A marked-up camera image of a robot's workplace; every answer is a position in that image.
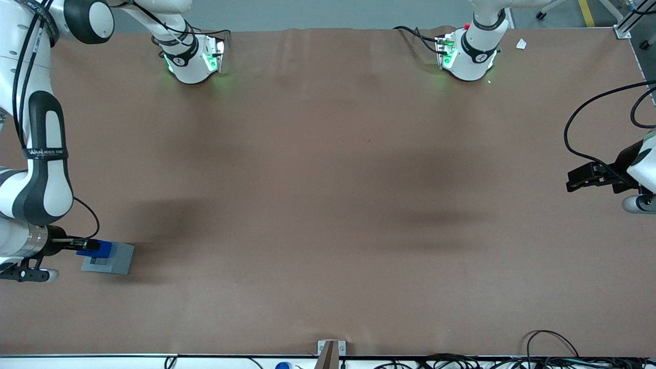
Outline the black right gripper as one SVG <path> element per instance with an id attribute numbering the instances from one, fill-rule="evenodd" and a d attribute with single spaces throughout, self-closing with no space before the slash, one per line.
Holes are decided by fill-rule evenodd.
<path id="1" fill-rule="evenodd" d="M 56 255 L 61 250 L 71 250 L 76 252 L 98 252 L 101 244 L 94 238 L 89 237 L 70 237 L 63 228 L 55 225 L 47 225 L 48 238 L 46 242 L 46 256 Z"/>

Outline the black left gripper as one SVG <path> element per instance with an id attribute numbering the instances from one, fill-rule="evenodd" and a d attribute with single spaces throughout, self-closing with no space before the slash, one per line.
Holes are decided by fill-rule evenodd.
<path id="1" fill-rule="evenodd" d="M 642 140 L 622 149 L 614 162 L 606 168 L 598 162 L 588 162 L 569 171 L 566 191 L 574 192 L 588 187 L 612 186 L 613 192 L 619 194 L 628 190 L 637 190 L 637 180 L 628 175 L 629 166 L 635 161 L 642 147 Z"/>

